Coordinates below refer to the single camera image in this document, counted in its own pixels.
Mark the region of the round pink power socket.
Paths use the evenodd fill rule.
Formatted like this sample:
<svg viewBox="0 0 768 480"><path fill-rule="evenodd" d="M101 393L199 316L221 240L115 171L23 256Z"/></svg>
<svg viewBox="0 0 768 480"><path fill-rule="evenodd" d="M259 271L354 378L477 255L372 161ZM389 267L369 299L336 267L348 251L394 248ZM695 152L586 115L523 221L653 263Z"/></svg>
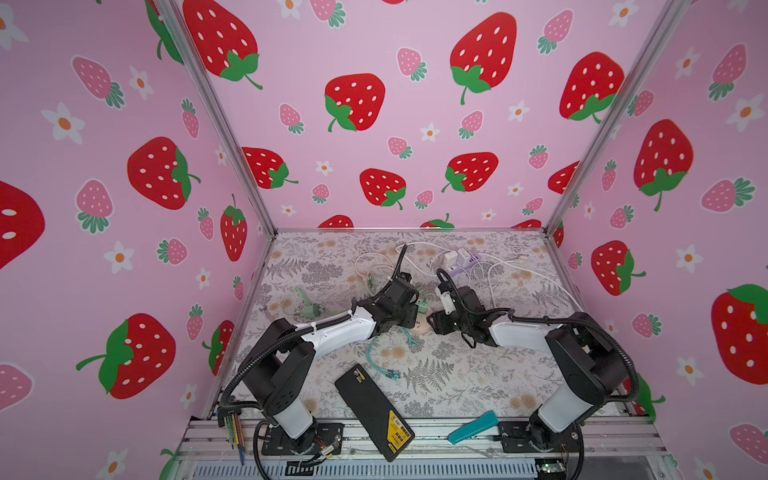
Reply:
<svg viewBox="0 0 768 480"><path fill-rule="evenodd" d="M418 316L412 332L416 335L426 335L432 333L433 329L425 317Z"/></svg>

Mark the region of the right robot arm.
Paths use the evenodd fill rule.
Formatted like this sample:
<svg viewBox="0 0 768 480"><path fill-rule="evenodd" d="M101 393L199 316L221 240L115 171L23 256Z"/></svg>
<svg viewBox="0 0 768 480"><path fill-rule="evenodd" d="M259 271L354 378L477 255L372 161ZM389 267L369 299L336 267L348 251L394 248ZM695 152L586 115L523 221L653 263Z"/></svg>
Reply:
<svg viewBox="0 0 768 480"><path fill-rule="evenodd" d="M549 352L563 384L534 413L526 427L531 445L552 450L565 433L609 403L637 399L640 378L633 360L590 315L566 318L520 316L512 308L486 308L469 287L441 289L442 308L427 322L438 335L459 333L469 347L523 348Z"/></svg>

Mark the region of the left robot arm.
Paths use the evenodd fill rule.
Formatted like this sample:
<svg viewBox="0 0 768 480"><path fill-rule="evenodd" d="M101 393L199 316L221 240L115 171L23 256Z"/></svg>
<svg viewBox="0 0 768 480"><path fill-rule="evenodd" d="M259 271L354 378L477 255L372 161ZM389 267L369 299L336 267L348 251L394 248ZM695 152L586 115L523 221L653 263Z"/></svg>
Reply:
<svg viewBox="0 0 768 480"><path fill-rule="evenodd" d="M342 314L310 324L273 321L224 388L219 411L256 409L290 439L311 437L316 421L300 400L300 393L313 362L394 327L413 327L418 296L410 274L394 273L381 290L354 301Z"/></svg>

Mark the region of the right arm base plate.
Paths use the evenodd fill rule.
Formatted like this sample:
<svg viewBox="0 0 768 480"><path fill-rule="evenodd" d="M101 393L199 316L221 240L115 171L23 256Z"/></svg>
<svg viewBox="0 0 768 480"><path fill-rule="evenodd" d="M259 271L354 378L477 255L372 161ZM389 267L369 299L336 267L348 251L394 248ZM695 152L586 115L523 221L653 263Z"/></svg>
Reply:
<svg viewBox="0 0 768 480"><path fill-rule="evenodd" d="M583 445L580 434L573 425L556 433L545 425L527 421L501 421L498 439L505 453L559 454L577 453Z"/></svg>

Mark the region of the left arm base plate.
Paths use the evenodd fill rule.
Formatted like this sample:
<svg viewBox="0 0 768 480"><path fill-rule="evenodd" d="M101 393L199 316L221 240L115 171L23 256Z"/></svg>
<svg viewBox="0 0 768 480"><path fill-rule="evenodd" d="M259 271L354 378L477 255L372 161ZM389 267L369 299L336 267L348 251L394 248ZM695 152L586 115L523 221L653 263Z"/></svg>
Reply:
<svg viewBox="0 0 768 480"><path fill-rule="evenodd" d="M259 453L266 456L337 455L341 452L343 433L343 423L315 422L305 433L293 439L282 427L269 426Z"/></svg>

